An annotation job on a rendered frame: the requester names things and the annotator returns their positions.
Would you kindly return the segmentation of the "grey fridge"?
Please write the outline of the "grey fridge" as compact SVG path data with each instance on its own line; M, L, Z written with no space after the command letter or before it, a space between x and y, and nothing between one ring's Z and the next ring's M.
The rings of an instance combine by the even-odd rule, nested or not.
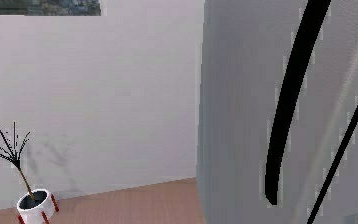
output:
M308 0L205 0L197 181L207 224L358 224L358 0L332 0L264 194L281 85Z

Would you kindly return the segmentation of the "bare plant in white pot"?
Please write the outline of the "bare plant in white pot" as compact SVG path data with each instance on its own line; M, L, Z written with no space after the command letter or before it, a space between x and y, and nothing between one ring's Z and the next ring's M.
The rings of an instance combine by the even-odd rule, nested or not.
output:
M54 195L47 189L32 189L21 166L22 152L29 141L29 135L30 133L27 133L21 137L17 134L16 122L13 122L10 137L0 128L4 143L0 145L0 158L18 170L27 190L16 204L19 224L51 224L51 217L59 211Z

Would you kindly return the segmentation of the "framed dark wall picture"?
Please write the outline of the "framed dark wall picture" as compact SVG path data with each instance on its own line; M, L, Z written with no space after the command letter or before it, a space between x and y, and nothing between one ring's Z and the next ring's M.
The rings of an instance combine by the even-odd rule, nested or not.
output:
M0 0L0 15L100 16L100 0Z

